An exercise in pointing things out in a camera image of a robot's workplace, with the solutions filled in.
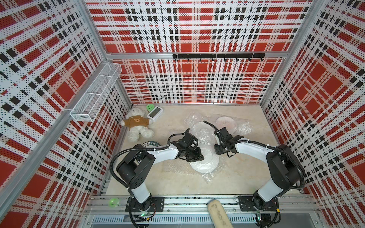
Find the green rimmed plate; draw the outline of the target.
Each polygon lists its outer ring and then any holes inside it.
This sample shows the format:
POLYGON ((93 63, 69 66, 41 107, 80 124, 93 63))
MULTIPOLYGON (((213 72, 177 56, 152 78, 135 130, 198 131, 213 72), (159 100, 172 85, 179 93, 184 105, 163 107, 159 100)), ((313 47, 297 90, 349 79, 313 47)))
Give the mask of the green rimmed plate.
POLYGON ((219 164, 219 157, 210 150, 202 151, 204 160, 191 162, 191 167, 199 173, 210 173, 214 171, 219 164))

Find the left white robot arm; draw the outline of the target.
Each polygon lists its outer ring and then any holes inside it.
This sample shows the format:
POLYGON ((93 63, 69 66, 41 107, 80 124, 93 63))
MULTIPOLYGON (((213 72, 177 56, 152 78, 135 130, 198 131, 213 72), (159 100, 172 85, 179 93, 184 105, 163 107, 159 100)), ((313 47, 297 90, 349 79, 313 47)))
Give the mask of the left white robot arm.
POLYGON ((150 170, 155 164, 176 159, 186 162, 204 160, 199 141, 190 133, 190 129, 169 136, 164 146, 147 148, 138 144, 117 153, 110 161, 109 171, 138 204, 149 204, 152 195, 145 180, 150 170))

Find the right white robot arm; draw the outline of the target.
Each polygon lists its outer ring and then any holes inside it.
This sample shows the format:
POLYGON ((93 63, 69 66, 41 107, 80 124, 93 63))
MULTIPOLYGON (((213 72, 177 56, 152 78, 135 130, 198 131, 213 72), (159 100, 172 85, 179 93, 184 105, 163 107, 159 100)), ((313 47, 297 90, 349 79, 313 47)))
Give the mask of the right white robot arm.
POLYGON ((305 170, 293 151, 286 145, 271 146, 253 141, 243 136, 232 136, 227 129, 214 127, 217 155, 245 154, 267 164, 270 179, 255 193, 259 202, 269 202, 289 190, 302 190, 305 187, 305 170))

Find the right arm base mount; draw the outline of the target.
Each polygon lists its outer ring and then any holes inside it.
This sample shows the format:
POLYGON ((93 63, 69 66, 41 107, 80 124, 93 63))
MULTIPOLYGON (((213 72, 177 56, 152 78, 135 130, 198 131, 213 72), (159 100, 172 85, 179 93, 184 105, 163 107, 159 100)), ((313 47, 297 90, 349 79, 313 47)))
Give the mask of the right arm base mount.
POLYGON ((274 197, 266 202, 257 196, 237 196, 235 201, 238 203, 241 212, 256 212, 255 220, 259 228, 270 228, 274 224, 281 222, 279 209, 279 199, 274 197))

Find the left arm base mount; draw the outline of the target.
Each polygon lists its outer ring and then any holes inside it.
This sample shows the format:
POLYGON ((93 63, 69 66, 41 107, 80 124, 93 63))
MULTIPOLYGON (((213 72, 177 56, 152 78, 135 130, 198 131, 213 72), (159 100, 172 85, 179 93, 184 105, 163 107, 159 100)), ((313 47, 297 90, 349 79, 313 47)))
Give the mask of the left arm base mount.
POLYGON ((152 221, 152 218, 157 212, 163 212, 165 197, 150 196, 143 203, 137 199, 129 197, 127 200, 125 212, 131 215, 133 223, 140 227, 146 227, 147 223, 152 221))

